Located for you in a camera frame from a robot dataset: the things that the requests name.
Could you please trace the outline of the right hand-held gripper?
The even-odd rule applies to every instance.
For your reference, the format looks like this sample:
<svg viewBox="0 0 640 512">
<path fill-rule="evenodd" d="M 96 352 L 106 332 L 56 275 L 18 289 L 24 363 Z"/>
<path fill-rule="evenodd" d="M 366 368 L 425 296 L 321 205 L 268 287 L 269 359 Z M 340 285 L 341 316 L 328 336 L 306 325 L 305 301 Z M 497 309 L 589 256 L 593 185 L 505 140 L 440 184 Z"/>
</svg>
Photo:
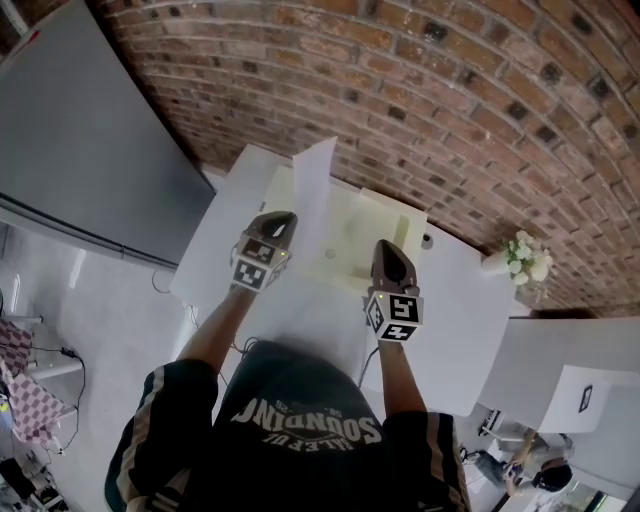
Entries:
<svg viewBox="0 0 640 512">
<path fill-rule="evenodd" d="M 375 286 L 393 282 L 401 291 L 372 290 L 362 298 L 366 324 L 380 342 L 406 343 L 423 326 L 424 299 L 415 267 L 395 244 L 380 239 L 374 248 L 371 278 Z"/>
</svg>

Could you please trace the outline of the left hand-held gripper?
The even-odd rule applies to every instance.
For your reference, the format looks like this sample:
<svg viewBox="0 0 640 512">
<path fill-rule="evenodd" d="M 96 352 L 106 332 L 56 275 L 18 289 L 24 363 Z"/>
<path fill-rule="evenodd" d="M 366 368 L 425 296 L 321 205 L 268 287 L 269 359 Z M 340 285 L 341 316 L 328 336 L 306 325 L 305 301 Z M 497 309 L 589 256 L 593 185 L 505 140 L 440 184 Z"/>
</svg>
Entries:
<svg viewBox="0 0 640 512">
<path fill-rule="evenodd" d="M 253 219 L 235 246 L 232 284 L 263 292 L 283 273 L 298 224 L 291 211 L 274 211 Z"/>
</svg>

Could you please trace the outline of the white A4 paper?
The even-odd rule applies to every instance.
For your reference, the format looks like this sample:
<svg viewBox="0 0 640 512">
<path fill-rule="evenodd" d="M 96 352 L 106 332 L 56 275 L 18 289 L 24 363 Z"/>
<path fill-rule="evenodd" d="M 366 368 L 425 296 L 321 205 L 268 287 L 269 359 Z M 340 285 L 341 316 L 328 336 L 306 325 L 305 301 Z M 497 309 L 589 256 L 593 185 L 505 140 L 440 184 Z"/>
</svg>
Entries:
<svg viewBox="0 0 640 512">
<path fill-rule="evenodd" d="M 296 270 L 316 258 L 327 235 L 330 172 L 336 142 L 336 137 L 326 139 L 293 157 L 293 212 L 297 226 L 290 252 Z"/>
</svg>

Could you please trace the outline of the person's left forearm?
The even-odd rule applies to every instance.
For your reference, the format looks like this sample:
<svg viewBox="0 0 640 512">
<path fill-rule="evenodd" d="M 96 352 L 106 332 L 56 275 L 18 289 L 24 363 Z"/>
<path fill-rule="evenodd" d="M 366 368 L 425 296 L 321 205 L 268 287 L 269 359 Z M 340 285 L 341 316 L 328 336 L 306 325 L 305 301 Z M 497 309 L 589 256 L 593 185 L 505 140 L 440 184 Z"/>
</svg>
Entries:
<svg viewBox="0 0 640 512">
<path fill-rule="evenodd" d="M 245 287 L 232 287 L 191 336 L 177 359 L 201 361 L 219 373 L 256 297 L 256 292 Z"/>
</svg>

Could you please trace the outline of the person's right forearm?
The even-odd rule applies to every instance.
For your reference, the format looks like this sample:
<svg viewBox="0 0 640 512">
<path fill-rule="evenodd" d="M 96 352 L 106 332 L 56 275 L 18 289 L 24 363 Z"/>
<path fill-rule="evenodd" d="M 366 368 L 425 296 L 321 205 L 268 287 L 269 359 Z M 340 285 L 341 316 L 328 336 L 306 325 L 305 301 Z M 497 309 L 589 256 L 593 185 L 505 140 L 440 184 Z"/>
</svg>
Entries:
<svg viewBox="0 0 640 512">
<path fill-rule="evenodd" d="M 404 347 L 396 342 L 379 341 L 378 353 L 386 415 L 426 412 L 427 408 L 415 382 Z"/>
</svg>

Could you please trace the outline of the white desk with drawers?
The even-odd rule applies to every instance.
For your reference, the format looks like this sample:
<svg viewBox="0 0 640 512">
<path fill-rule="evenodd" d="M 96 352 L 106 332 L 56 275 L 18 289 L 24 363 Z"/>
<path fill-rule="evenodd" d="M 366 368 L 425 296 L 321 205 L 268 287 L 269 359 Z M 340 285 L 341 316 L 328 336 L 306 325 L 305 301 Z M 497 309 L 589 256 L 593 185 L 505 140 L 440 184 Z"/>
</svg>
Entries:
<svg viewBox="0 0 640 512">
<path fill-rule="evenodd" d="M 244 148 L 226 176 L 213 180 L 215 197 L 204 214 L 171 283 L 171 292 L 201 314 L 224 298 L 232 280 L 231 253 L 242 231 L 261 211 L 262 190 L 287 159 L 262 148 Z M 474 408 L 497 355 L 514 302 L 506 276 L 487 276 L 481 256 L 426 220 L 433 247 L 414 264 L 424 299 L 424 323 L 405 351 L 425 403 L 466 416 Z M 293 288 L 283 274 L 254 303 L 239 338 L 257 337 L 320 355 L 360 379 L 369 393 L 382 389 L 374 335 L 362 298 L 325 287 Z"/>
</svg>

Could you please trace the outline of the white vase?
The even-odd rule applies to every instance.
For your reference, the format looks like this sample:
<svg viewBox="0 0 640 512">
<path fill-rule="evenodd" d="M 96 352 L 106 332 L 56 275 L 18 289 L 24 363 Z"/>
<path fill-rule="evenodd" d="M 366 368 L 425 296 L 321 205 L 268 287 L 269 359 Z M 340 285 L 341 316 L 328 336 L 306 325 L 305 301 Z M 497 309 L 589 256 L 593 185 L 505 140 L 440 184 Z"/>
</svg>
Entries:
<svg viewBox="0 0 640 512">
<path fill-rule="evenodd" d="M 485 257 L 481 262 L 481 270 L 487 276 L 509 274 L 508 253 L 501 251 Z"/>
</svg>

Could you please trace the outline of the white flower bouquet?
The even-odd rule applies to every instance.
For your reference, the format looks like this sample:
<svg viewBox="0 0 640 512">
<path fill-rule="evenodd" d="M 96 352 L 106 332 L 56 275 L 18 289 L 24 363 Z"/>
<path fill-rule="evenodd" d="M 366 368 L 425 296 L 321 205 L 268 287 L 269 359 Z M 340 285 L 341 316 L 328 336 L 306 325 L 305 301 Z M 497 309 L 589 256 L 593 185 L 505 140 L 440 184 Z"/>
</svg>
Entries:
<svg viewBox="0 0 640 512">
<path fill-rule="evenodd" d="M 508 272 L 516 286 L 542 283 L 554 259 L 548 248 L 528 232 L 520 230 L 504 245 Z"/>
</svg>

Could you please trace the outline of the white cabinet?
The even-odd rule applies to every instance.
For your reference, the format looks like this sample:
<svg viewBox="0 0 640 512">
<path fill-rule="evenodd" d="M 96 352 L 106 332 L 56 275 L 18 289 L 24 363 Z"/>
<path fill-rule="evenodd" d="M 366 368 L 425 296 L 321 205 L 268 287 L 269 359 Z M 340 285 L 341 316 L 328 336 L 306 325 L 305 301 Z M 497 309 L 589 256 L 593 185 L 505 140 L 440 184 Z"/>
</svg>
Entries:
<svg viewBox="0 0 640 512">
<path fill-rule="evenodd" d="M 540 433 L 589 433 L 615 386 L 640 387 L 640 317 L 511 319 L 478 402 Z"/>
</svg>

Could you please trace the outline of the person's dark green shirt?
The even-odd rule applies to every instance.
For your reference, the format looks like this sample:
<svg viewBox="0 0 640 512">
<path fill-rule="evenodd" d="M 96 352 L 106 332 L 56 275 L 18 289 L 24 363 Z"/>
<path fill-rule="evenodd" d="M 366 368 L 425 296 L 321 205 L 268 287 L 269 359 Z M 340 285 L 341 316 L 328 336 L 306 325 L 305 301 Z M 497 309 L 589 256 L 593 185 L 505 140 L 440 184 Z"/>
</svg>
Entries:
<svg viewBox="0 0 640 512">
<path fill-rule="evenodd" d="M 158 367 L 110 462 L 110 512 L 471 512 L 450 415 L 398 393 L 378 419 L 330 363 L 254 344 L 225 392 L 198 360 Z"/>
</svg>

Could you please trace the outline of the grey refrigerator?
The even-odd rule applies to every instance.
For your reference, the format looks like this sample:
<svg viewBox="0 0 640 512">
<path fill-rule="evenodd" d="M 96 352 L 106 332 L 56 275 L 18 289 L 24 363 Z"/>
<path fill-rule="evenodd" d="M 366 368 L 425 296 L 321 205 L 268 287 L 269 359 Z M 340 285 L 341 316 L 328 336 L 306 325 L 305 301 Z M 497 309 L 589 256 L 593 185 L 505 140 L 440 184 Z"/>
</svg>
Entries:
<svg viewBox="0 0 640 512">
<path fill-rule="evenodd" d="M 32 31 L 40 35 L 26 43 Z M 213 196 L 84 0 L 0 64 L 0 222 L 178 267 Z"/>
</svg>

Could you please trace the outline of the pink checkered tablecloth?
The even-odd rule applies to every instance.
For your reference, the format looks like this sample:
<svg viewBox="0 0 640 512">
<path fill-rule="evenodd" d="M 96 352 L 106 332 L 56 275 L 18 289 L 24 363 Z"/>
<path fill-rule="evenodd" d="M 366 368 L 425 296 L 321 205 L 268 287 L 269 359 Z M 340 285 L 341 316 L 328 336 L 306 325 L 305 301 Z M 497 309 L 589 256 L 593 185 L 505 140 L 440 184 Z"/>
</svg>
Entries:
<svg viewBox="0 0 640 512">
<path fill-rule="evenodd" d="M 51 428 L 71 408 L 27 374 L 32 335 L 0 318 L 0 416 L 20 442 L 60 451 Z"/>
</svg>

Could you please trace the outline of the black equipment clutter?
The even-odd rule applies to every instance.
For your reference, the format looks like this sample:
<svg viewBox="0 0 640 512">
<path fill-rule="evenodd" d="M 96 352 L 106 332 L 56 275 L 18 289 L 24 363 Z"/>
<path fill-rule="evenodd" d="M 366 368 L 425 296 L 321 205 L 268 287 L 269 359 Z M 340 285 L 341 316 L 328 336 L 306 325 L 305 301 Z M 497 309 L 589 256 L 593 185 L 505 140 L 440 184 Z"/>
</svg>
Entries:
<svg viewBox="0 0 640 512">
<path fill-rule="evenodd" d="M 0 457 L 0 512 L 60 512 L 64 498 L 49 471 L 33 451 Z"/>
</svg>

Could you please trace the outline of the window with dark frame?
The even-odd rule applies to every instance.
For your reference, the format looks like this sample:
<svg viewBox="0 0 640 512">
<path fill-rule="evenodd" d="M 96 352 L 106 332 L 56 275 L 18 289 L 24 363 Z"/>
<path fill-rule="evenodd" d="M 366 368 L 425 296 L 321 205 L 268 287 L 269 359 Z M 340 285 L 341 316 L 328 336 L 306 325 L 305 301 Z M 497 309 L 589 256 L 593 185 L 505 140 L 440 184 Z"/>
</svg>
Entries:
<svg viewBox="0 0 640 512">
<path fill-rule="evenodd" d="M 580 482 L 541 494 L 523 512 L 621 512 L 627 502 Z"/>
</svg>

